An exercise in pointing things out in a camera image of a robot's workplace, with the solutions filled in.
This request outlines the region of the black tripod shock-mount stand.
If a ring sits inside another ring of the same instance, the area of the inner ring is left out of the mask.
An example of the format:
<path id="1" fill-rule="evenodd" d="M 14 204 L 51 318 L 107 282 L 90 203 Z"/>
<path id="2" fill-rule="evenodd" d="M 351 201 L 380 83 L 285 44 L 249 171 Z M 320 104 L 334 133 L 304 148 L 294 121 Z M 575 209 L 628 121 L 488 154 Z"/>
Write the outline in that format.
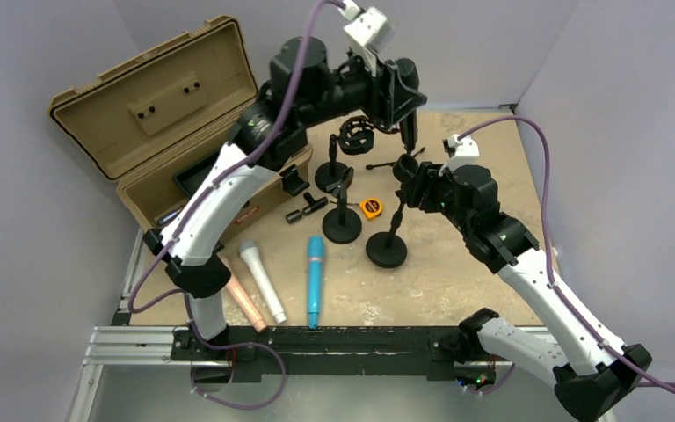
<path id="1" fill-rule="evenodd" d="M 424 147 L 421 147 L 417 150 L 414 150 L 410 155 L 415 158 L 418 155 L 423 154 L 425 151 L 426 151 L 426 147 L 424 146 Z M 391 168 L 395 165 L 395 163 L 396 162 L 385 162 L 385 163 L 379 163 L 379 164 L 366 164 L 365 170 L 371 171 L 371 170 L 375 170 L 375 169 L 383 168 L 383 167 L 390 167 Z"/>

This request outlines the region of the black right-side clip stand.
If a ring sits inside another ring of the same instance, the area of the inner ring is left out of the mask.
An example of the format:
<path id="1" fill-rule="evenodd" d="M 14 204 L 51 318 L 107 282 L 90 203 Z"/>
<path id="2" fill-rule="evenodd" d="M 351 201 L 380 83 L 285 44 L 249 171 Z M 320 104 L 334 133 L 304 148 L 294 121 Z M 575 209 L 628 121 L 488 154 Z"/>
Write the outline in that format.
<path id="1" fill-rule="evenodd" d="M 368 238 L 365 248 L 368 259 L 378 267 L 397 268 L 407 258 L 407 246 L 396 232 L 402 224 L 406 205 L 404 185 L 416 175 L 417 168 L 416 158 L 409 153 L 402 154 L 392 166 L 393 175 L 400 182 L 400 188 L 396 190 L 399 206 L 392 215 L 389 230 L 374 233 Z"/>

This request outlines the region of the black round-base clip stand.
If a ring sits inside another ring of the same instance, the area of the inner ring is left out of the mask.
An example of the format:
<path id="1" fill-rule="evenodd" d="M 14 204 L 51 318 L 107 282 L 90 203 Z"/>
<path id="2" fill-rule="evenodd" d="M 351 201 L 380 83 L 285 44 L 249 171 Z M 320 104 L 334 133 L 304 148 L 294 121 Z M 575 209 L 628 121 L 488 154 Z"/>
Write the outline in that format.
<path id="1" fill-rule="evenodd" d="M 348 167 L 340 179 L 329 185 L 329 193 L 337 200 L 337 206 L 323 218 L 324 236 L 334 244 L 349 244 L 355 241 L 362 230 L 359 215 L 348 207 L 348 185 L 352 182 L 354 169 Z"/>

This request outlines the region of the blue microphone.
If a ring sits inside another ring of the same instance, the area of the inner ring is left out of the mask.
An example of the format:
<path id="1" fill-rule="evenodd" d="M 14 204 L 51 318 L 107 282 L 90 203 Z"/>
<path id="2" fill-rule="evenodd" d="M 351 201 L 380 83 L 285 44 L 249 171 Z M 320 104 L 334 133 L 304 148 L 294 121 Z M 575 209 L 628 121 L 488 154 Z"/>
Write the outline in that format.
<path id="1" fill-rule="evenodd" d="M 317 328 L 322 305 L 324 241 L 321 236 L 312 236 L 307 245 L 307 318 L 311 330 Z"/>

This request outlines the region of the white grey-headed microphone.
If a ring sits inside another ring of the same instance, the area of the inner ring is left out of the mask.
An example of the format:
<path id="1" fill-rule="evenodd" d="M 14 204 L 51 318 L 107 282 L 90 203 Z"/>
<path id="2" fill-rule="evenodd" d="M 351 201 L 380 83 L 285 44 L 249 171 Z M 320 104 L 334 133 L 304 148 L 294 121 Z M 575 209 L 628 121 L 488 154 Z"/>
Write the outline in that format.
<path id="1" fill-rule="evenodd" d="M 265 270 L 259 249 L 253 241 L 245 240 L 239 244 L 239 255 L 247 265 L 254 278 L 261 295 L 270 310 L 276 324 L 283 324 L 287 320 L 287 314 L 275 291 L 270 277 Z"/>

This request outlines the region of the pink microphone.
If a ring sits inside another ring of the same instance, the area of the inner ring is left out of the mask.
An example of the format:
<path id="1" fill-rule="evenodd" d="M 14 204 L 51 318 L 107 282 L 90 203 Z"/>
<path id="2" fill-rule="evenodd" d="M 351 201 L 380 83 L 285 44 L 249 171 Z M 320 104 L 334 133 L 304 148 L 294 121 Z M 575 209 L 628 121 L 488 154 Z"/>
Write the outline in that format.
<path id="1" fill-rule="evenodd" d="M 256 332 L 264 331 L 267 328 L 267 324 L 262 313 L 259 311 L 254 301 L 252 301 L 240 280 L 236 277 L 236 274 L 231 268 L 229 261 L 225 257 L 221 257 L 221 262 L 229 269 L 230 272 L 230 278 L 225 287 L 227 292 L 234 299 L 252 328 Z"/>

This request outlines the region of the black microphone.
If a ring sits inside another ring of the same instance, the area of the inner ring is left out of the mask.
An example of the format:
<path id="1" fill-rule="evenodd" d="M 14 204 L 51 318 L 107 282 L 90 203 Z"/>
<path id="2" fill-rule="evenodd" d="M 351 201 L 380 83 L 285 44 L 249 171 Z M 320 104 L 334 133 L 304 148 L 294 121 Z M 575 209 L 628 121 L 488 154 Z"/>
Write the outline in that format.
<path id="1" fill-rule="evenodd" d="M 418 91 L 419 75 L 416 64 L 409 58 L 400 58 L 396 61 L 398 66 L 398 76 L 404 85 L 412 90 Z M 398 85 L 401 100 L 401 115 L 399 121 L 399 130 L 401 140 L 406 153 L 411 153 L 417 144 L 417 114 L 416 108 L 417 95 L 408 93 L 401 84 Z"/>

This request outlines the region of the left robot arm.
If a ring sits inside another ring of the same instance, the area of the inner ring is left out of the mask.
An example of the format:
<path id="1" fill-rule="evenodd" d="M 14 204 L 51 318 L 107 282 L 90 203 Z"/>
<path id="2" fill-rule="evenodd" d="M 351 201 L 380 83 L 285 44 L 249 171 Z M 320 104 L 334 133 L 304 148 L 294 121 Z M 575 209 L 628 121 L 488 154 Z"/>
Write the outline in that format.
<path id="1" fill-rule="evenodd" d="M 373 50 L 352 48 L 332 69 L 325 44 L 311 36 L 288 40 L 269 72 L 181 213 L 143 237 L 184 294 L 196 332 L 192 347 L 207 360 L 227 347 L 221 293 L 231 273 L 215 246 L 245 203 L 306 146 L 309 128 L 359 112 L 373 129 L 393 134 L 427 100 L 411 59 L 384 61 Z"/>

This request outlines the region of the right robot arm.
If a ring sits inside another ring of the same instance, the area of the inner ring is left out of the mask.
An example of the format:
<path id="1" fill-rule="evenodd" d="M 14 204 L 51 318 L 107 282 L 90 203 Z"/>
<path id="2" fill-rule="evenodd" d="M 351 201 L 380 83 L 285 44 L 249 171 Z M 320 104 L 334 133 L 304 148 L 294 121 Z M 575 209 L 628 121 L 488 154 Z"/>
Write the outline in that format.
<path id="1" fill-rule="evenodd" d="M 611 332 L 553 272 L 536 237 L 501 211 L 487 168 L 466 164 L 450 171 L 403 155 L 393 174 L 406 205 L 443 214 L 470 255 L 511 287 L 552 336 L 547 341 L 483 308 L 460 322 L 456 337 L 441 341 L 445 353 L 460 363 L 484 354 L 511 361 L 551 387 L 578 421 L 598 420 L 635 389 L 638 370 L 652 362 L 649 352 Z"/>

